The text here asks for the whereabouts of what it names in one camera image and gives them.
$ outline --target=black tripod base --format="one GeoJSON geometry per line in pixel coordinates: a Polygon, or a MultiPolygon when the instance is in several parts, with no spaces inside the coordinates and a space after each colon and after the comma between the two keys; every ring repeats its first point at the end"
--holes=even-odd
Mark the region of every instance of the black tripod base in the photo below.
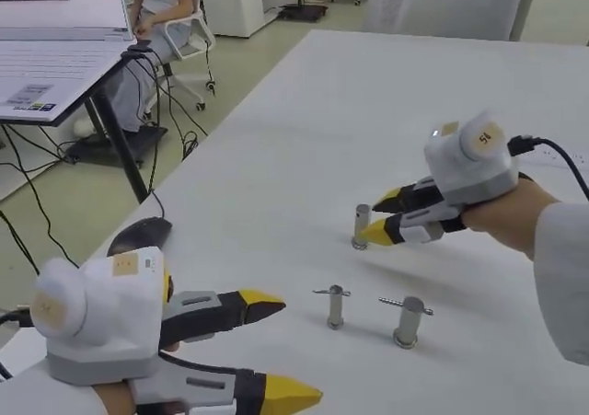
{"type": "MultiPolygon", "coordinates": [[[[133,160],[140,167],[143,164],[142,157],[167,133],[167,128],[143,126],[137,133],[127,134],[126,139],[133,155],[133,160]]],[[[67,150],[67,157],[73,162],[102,165],[105,167],[122,167],[117,150],[110,141],[92,134],[85,139],[80,139],[67,150]]]]}
{"type": "Polygon", "coordinates": [[[299,22],[317,22],[322,19],[327,13],[328,8],[326,6],[312,6],[312,5],[299,5],[289,4],[284,6],[281,12],[278,14],[278,19],[286,21],[299,21],[299,22]]]}

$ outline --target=metal peg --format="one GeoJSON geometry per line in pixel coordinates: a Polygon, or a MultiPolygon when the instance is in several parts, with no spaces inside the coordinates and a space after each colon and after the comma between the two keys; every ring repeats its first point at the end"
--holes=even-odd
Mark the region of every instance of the metal peg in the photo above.
{"type": "Polygon", "coordinates": [[[372,207],[362,203],[356,206],[356,220],[353,227],[352,246],[363,251],[368,248],[368,242],[362,238],[361,233],[370,225],[370,212],[372,207]]]}
{"type": "Polygon", "coordinates": [[[329,295],[329,316],[328,326],[331,329],[337,330],[343,326],[343,297],[349,297],[349,291],[344,291],[338,284],[332,285],[329,289],[313,291],[315,294],[329,295]]]}
{"type": "Polygon", "coordinates": [[[401,308],[401,316],[398,327],[393,332],[393,340],[400,348],[413,349],[417,344],[417,331],[422,315],[432,316],[432,309],[425,307],[423,301],[417,297],[405,297],[402,302],[381,297],[378,301],[401,308]]]}

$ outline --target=computer mouse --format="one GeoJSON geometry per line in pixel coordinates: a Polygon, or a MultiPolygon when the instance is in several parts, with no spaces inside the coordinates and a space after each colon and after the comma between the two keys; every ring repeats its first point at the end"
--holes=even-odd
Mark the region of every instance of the computer mouse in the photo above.
{"type": "Polygon", "coordinates": [[[139,248],[162,248],[172,230],[172,224],[163,217],[147,217],[127,226],[114,237],[107,256],[139,248]]]}

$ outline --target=white table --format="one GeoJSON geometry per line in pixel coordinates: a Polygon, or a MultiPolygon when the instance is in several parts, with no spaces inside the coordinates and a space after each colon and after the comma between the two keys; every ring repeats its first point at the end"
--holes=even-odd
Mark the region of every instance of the white table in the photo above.
{"type": "MultiPolygon", "coordinates": [[[[315,385],[325,397],[307,413],[585,413],[589,368],[557,353],[524,257],[466,231],[365,252],[350,236],[357,203],[425,174],[439,121],[488,108],[509,133],[578,145],[588,75],[584,48],[312,32],[158,189],[179,289],[257,288],[287,303],[179,355],[315,385]],[[311,293],[333,283],[352,291],[340,331],[325,325],[327,297],[311,293]],[[398,310],[377,297],[410,294],[435,315],[403,351],[390,338],[398,310]]],[[[525,170],[581,199],[570,173],[525,170]]],[[[127,224],[157,212],[148,200],[127,224]]],[[[21,332],[2,354],[17,370],[42,344],[21,332]]]]}

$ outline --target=laptop screen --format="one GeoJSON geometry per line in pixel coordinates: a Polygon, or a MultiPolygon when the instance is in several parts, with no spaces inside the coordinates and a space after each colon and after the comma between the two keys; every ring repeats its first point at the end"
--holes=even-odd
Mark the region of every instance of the laptop screen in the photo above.
{"type": "Polygon", "coordinates": [[[0,40],[129,38],[123,0],[0,0],[0,40]]]}

